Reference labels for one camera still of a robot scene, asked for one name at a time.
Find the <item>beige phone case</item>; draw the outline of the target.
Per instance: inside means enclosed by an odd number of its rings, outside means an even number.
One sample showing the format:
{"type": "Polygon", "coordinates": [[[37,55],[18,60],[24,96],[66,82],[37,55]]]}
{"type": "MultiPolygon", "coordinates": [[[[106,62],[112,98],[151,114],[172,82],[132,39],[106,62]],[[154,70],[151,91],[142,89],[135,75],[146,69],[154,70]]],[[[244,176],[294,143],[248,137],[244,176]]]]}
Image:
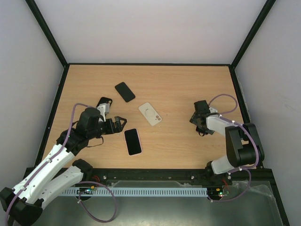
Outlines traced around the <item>beige phone case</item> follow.
{"type": "Polygon", "coordinates": [[[149,102],[139,106],[138,110],[142,113],[142,115],[151,126],[155,126],[158,123],[162,122],[162,117],[157,113],[157,111],[149,102]]]}

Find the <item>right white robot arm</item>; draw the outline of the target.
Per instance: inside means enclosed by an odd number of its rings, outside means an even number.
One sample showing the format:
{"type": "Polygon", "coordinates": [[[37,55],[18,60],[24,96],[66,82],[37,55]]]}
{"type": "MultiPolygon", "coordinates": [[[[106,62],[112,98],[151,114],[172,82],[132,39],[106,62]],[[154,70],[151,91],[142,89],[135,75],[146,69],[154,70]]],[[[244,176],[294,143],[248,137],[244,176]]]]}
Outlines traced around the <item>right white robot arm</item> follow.
{"type": "Polygon", "coordinates": [[[196,126],[201,137],[214,133],[225,137],[226,155],[208,162],[205,167],[208,183],[214,185],[224,174],[256,168],[261,164],[265,153],[253,123],[241,124],[227,119],[205,100],[195,102],[194,109],[190,123],[196,126]]]}

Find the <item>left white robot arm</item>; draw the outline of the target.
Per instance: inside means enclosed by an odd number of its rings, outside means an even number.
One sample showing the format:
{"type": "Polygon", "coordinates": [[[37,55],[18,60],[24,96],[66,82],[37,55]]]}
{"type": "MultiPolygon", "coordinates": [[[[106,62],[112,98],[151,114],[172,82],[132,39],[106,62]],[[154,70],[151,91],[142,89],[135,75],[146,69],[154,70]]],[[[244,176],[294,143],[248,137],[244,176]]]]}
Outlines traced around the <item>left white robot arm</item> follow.
{"type": "Polygon", "coordinates": [[[98,107],[86,105],[79,120],[70,121],[67,130],[57,139],[49,154],[35,169],[13,188],[0,192],[0,202],[5,211],[4,224],[12,217],[22,226],[31,226],[43,210],[64,190],[75,184],[90,184],[93,167],[83,159],[76,160],[64,173],[60,169],[71,161],[91,139],[102,139],[123,131],[125,118],[107,119],[109,104],[98,107]]]}

